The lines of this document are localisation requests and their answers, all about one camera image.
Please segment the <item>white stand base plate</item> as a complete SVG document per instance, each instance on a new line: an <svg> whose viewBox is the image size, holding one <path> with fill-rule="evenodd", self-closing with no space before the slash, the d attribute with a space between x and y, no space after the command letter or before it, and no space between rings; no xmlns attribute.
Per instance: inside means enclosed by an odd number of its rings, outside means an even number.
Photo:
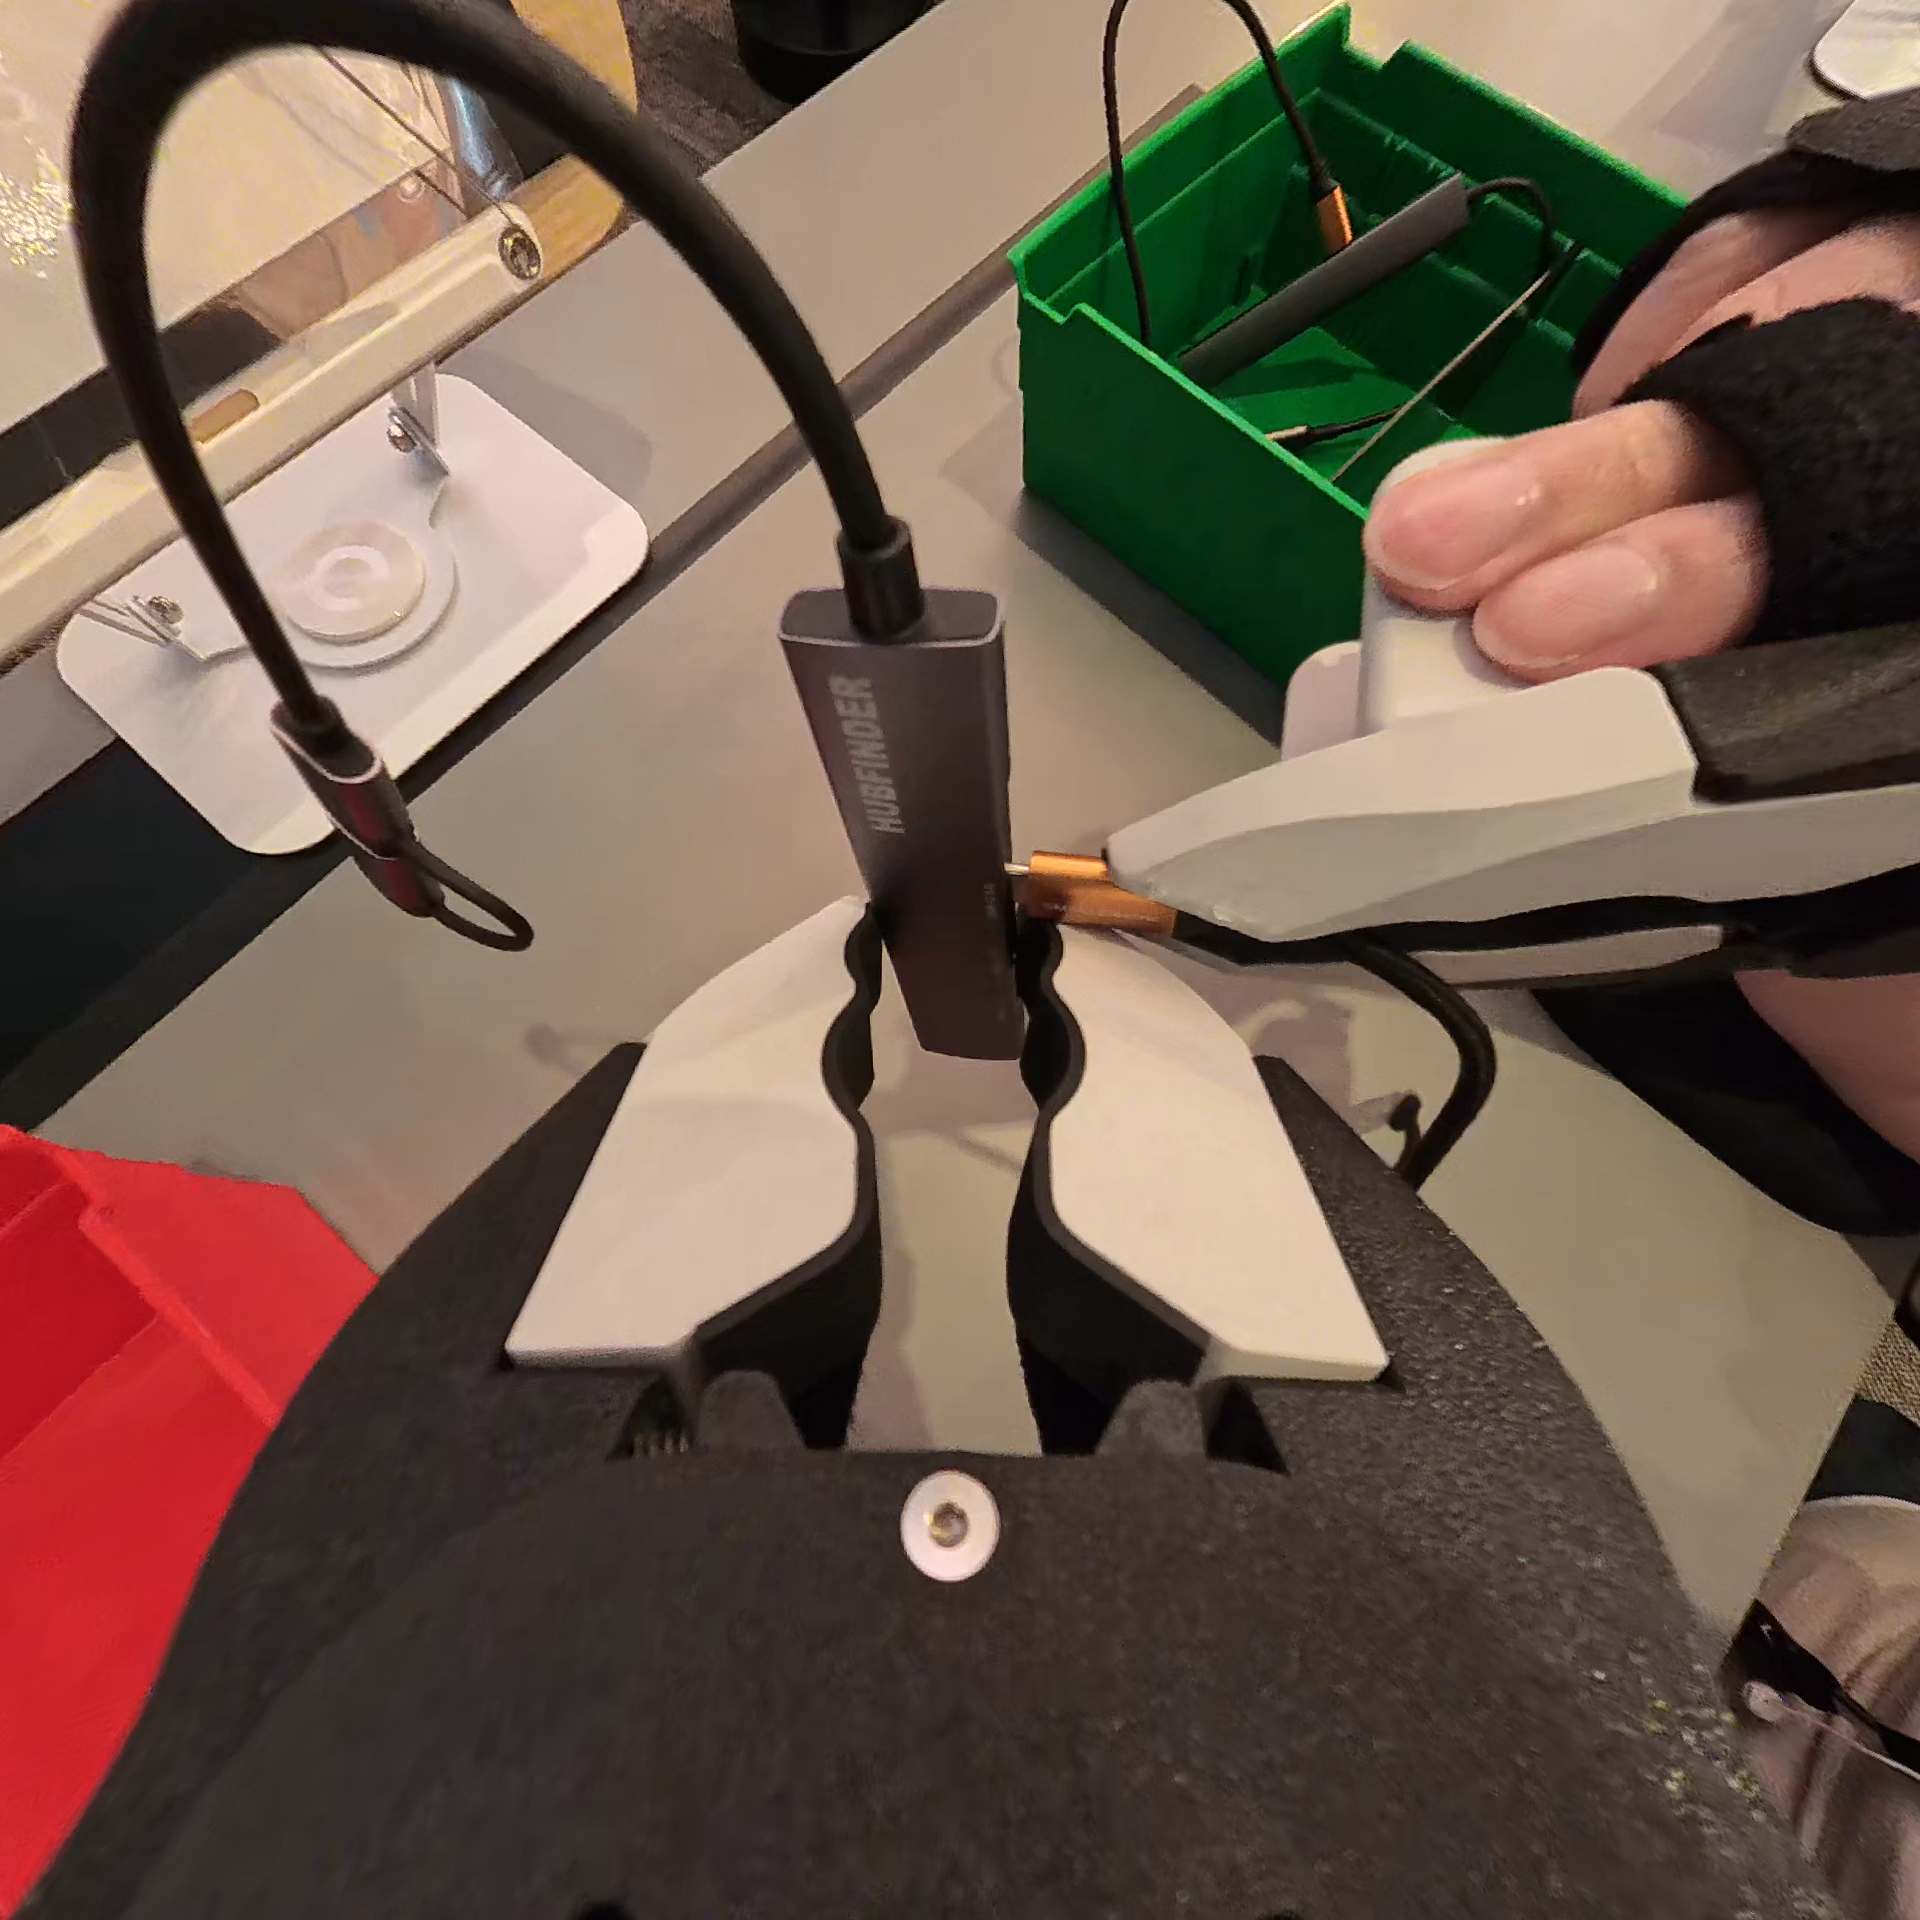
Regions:
<svg viewBox="0 0 1920 1920"><path fill-rule="evenodd" d="M398 451L378 401L230 507L310 678L396 778L650 556L632 503L470 379L438 375L435 415L435 455ZM329 838L272 739L272 687L185 543L113 599L175 606L175 636L81 612L55 646L60 682L235 848Z"/></svg>

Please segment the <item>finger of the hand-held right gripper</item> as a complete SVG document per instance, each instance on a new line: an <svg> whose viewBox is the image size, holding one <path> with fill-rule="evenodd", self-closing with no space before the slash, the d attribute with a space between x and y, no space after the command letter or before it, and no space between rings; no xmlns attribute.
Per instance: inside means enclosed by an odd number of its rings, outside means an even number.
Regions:
<svg viewBox="0 0 1920 1920"><path fill-rule="evenodd" d="M1115 880L1257 944L1407 924L1719 922L1727 944L1850 944L1902 903L1915 784L1708 802L1658 668L1495 672L1465 617L1362 596L1351 735L1110 838Z"/></svg>
<svg viewBox="0 0 1920 1920"><path fill-rule="evenodd" d="M1719 922L1601 927L1456 922L1398 927L1398 946L1462 990L1540 990L1641 977L1714 955Z"/></svg>

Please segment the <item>green plastic bin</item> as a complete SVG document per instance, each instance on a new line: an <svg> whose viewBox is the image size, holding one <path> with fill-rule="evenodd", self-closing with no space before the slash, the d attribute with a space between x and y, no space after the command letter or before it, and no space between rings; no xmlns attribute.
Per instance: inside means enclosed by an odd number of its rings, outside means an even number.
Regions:
<svg viewBox="0 0 1920 1920"><path fill-rule="evenodd" d="M1283 687L1360 624L1360 529L1393 466L1566 418L1574 343L1683 201L1332 7L1016 242L1024 487ZM1178 362L1448 177L1467 227L1208 391Z"/></svg>

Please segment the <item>grey usb hub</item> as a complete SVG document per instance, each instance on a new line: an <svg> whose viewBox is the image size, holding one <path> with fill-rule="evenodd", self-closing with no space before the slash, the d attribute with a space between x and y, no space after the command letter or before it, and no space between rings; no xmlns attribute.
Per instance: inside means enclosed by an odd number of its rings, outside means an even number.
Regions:
<svg viewBox="0 0 1920 1920"><path fill-rule="evenodd" d="M1217 390L1252 368L1278 347L1329 321L1344 304L1364 298L1412 263L1438 251L1467 227L1472 218L1472 186L1465 177L1448 177L1420 199L1407 203L1378 227L1354 238L1304 278L1278 288L1230 326L1210 335L1178 362L1178 368L1201 390Z"/></svg>
<svg viewBox="0 0 1920 1920"><path fill-rule="evenodd" d="M858 636L840 591L795 593L779 643L920 1046L1014 1062L1018 990L1004 616L931 587L918 639Z"/></svg>

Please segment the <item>clear acrylic sign holder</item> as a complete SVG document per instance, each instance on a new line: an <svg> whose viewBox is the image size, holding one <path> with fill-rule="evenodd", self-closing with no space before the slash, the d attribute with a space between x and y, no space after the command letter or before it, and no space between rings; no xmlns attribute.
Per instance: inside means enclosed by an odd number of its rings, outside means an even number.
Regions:
<svg viewBox="0 0 1920 1920"><path fill-rule="evenodd" d="M81 272L70 140L122 4L6 4L6 663L179 537ZM164 121L144 259L169 385L222 500L522 298L539 251L418 64L275 46Z"/></svg>

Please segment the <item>white rounded object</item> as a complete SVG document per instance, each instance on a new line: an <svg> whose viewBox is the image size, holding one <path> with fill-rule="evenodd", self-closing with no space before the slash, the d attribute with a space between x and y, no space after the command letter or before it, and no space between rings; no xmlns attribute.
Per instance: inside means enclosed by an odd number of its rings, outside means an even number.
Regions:
<svg viewBox="0 0 1920 1920"><path fill-rule="evenodd" d="M1918 3L1850 3L1809 56L1817 84L1842 102L1918 87Z"/></svg>

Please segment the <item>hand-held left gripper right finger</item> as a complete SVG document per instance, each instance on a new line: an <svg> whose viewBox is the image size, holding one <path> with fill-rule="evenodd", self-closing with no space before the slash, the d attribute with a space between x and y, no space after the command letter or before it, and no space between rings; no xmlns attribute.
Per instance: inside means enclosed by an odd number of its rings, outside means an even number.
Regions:
<svg viewBox="0 0 1920 1920"><path fill-rule="evenodd" d="M1212 1450L1264 1450L1266 1386L1375 1387L1388 1350L1252 1052L1162 960L1028 922L1014 1321L1046 1450L1096 1450L1142 1386Z"/></svg>

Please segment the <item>person's dark clothing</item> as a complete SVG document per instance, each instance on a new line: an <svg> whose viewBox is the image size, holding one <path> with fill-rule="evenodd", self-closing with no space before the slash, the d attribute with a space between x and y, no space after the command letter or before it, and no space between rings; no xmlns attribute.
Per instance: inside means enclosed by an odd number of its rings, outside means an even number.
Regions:
<svg viewBox="0 0 1920 1920"><path fill-rule="evenodd" d="M1771 1202L1830 1233L1915 1235L1915 1163L1842 1105L1732 978L1534 1000L1601 1071Z"/></svg>

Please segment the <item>red plastic bin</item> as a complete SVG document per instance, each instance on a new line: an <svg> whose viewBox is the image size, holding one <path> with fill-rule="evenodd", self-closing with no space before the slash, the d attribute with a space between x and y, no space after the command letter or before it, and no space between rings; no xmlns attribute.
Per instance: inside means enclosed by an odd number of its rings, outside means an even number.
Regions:
<svg viewBox="0 0 1920 1920"><path fill-rule="evenodd" d="M295 1188L6 1130L6 1915L124 1748L257 1455L376 1283Z"/></svg>

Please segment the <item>person's right hand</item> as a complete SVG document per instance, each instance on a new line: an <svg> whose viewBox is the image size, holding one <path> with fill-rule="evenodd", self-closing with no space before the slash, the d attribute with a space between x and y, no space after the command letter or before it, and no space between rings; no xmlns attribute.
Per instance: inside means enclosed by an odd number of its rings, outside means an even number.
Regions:
<svg viewBox="0 0 1920 1920"><path fill-rule="evenodd" d="M1915 623L1918 95L1695 199L1576 340L1570 418L1403 462L1362 535L1521 682Z"/></svg>

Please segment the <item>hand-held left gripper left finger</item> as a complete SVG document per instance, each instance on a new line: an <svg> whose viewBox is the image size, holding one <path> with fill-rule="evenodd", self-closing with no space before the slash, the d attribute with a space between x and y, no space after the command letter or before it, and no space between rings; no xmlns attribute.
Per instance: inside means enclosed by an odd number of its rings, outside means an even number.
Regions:
<svg viewBox="0 0 1920 1920"><path fill-rule="evenodd" d="M774 1379L812 1450L848 1441L880 1318L880 932L840 898L644 1043L507 1336L519 1370L639 1372L684 1412Z"/></svg>

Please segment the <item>black round object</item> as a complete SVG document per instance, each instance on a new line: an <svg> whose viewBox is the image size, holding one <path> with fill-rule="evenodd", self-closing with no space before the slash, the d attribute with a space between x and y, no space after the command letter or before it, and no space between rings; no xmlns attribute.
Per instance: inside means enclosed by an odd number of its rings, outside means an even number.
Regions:
<svg viewBox="0 0 1920 1920"><path fill-rule="evenodd" d="M935 3L732 3L750 78L787 105L812 99L918 24Z"/></svg>

